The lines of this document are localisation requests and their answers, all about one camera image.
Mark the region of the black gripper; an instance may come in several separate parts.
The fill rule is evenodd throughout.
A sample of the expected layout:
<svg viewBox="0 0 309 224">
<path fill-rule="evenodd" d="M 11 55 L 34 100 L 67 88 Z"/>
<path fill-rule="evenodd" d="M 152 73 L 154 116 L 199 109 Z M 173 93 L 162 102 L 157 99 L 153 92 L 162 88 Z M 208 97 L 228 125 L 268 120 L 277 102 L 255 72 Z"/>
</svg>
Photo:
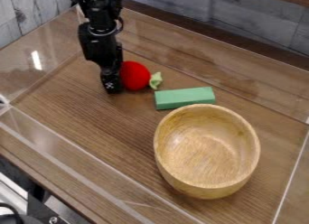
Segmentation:
<svg viewBox="0 0 309 224">
<path fill-rule="evenodd" d="M 102 67 L 101 80 L 109 94 L 118 94 L 124 90 L 120 66 L 117 66 L 121 59 L 117 34 L 117 27 L 106 31 L 96 30 L 90 23 L 81 24 L 78 29 L 85 58 Z"/>
</svg>

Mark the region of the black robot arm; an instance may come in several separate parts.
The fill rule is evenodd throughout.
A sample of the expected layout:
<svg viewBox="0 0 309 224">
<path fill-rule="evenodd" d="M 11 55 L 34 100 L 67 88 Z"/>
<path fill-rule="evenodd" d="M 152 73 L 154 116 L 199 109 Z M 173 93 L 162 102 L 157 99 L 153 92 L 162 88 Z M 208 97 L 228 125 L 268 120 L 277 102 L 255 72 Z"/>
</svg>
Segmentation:
<svg viewBox="0 0 309 224">
<path fill-rule="evenodd" d="M 121 0 L 77 0 L 87 22 L 79 25 L 78 35 L 83 55 L 101 68 L 101 81 L 109 94 L 122 91 L 120 71 L 124 62 L 122 44 L 117 40 L 124 30 Z"/>
</svg>

